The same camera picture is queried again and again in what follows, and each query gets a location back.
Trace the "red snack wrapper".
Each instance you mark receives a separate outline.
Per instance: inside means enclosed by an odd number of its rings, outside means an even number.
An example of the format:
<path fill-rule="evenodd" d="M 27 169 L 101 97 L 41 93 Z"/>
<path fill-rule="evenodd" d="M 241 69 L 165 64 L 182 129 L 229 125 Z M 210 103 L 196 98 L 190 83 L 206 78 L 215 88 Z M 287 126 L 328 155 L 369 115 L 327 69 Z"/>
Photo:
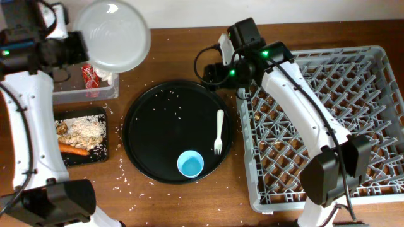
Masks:
<path fill-rule="evenodd" d="M 99 77 L 94 71 L 93 66 L 85 64 L 81 67 L 81 72 L 86 89 L 95 89 L 99 87 Z"/>

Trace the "white napkin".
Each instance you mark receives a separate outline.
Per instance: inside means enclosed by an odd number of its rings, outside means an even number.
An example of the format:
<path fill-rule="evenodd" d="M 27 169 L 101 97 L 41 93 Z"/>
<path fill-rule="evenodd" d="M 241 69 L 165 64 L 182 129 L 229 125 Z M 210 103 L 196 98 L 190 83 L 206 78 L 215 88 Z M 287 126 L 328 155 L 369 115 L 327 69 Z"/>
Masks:
<path fill-rule="evenodd" d="M 112 82 L 114 80 L 114 74 L 112 72 L 108 72 L 103 69 L 99 69 L 97 67 L 94 67 L 93 70 L 97 74 L 97 76 L 101 79 L 101 81 L 106 81 L 109 86 L 112 85 Z"/>

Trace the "grey round plate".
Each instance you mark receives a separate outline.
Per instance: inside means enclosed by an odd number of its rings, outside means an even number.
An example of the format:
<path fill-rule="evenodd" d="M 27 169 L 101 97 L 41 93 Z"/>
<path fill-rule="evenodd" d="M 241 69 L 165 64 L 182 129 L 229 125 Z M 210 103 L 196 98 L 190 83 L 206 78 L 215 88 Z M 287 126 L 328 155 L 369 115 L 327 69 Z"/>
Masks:
<path fill-rule="evenodd" d="M 152 44 L 143 15 L 125 1 L 94 1 L 75 19 L 88 49 L 89 63 L 104 71 L 123 73 L 140 65 Z"/>

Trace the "brown food scrap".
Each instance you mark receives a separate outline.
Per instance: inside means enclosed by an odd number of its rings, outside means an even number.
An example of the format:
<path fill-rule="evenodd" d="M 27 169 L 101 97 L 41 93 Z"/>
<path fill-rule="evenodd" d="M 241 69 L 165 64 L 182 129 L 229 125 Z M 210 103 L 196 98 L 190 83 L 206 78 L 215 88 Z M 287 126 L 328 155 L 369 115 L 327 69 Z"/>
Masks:
<path fill-rule="evenodd" d="M 68 132 L 68 126 L 65 122 L 61 122 L 56 125 L 56 134 L 59 136 L 63 136 Z"/>

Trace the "rice and nuts food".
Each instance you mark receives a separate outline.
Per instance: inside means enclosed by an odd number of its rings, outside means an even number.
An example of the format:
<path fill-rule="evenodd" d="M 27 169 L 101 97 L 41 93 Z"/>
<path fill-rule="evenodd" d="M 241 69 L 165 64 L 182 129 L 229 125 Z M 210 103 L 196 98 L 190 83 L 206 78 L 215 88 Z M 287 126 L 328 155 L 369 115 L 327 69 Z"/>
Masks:
<path fill-rule="evenodd" d="M 65 122 L 68 126 L 65 135 L 57 135 L 58 141 L 87 151 L 100 146 L 106 138 L 107 131 L 106 123 L 100 118 L 101 115 L 92 115 L 56 120 L 55 126 L 61 122 Z"/>

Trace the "orange carrot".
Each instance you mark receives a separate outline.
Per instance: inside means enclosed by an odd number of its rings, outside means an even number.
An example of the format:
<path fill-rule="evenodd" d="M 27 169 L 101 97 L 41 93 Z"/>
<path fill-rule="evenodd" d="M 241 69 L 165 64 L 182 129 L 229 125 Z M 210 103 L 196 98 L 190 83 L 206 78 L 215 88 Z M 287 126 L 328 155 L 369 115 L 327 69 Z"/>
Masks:
<path fill-rule="evenodd" d="M 88 156 L 90 154 L 86 149 L 76 148 L 64 143 L 59 143 L 59 149 L 62 153 L 76 154 L 80 156 Z"/>

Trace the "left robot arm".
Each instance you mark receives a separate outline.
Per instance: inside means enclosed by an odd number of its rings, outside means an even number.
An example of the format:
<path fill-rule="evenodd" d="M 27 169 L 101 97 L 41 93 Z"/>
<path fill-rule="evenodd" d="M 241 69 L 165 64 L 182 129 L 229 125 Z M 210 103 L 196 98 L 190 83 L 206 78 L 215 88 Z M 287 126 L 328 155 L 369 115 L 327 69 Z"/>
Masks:
<path fill-rule="evenodd" d="M 53 37 L 67 11 L 45 1 L 2 1 L 1 13 L 1 93 L 15 156 L 1 212 L 30 226 L 121 226 L 97 206 L 91 181 L 70 179 L 56 137 L 52 72 L 88 60 L 81 32 Z"/>

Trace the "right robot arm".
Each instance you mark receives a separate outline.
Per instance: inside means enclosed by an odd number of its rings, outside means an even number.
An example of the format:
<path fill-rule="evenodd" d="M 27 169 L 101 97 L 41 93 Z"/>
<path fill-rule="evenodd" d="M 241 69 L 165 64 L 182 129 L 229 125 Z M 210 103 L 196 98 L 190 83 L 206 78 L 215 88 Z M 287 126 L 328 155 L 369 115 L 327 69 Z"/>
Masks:
<path fill-rule="evenodd" d="M 332 226 L 340 209 L 356 216 L 351 195 L 367 174 L 371 144 L 353 136 L 310 89 L 287 46 L 266 43 L 252 18 L 228 27 L 209 46 L 222 62 L 205 67 L 198 79 L 210 90 L 247 88 L 256 83 L 282 108 L 300 134 L 310 161 L 300 172 L 307 199 L 296 226 Z"/>

